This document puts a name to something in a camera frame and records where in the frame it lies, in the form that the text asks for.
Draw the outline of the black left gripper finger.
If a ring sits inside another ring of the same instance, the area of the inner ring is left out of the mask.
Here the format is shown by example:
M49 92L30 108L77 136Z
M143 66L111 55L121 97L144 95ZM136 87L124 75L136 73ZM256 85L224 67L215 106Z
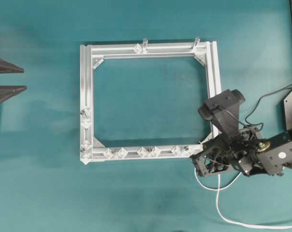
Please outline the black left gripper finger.
M27 90L27 86L0 86L0 104Z
M3 73L24 73L24 69L0 59L0 74Z

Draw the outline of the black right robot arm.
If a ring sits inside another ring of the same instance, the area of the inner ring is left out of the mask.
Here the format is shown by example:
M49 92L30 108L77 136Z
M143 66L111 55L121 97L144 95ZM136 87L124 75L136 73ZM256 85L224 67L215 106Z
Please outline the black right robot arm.
M292 169L292 130L265 139L259 132L243 128L231 141L220 134L205 142L202 148L190 159L196 174L203 177L230 171L247 177L282 176L284 168Z

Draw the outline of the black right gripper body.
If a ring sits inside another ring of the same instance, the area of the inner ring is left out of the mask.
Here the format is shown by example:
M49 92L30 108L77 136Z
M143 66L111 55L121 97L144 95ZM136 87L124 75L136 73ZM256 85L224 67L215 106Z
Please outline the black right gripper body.
M241 129L231 141L220 134L202 145L203 151L191 155L190 160L198 176L208 177L230 171L245 176L263 173L263 165L257 158L258 143L263 139L259 132Z

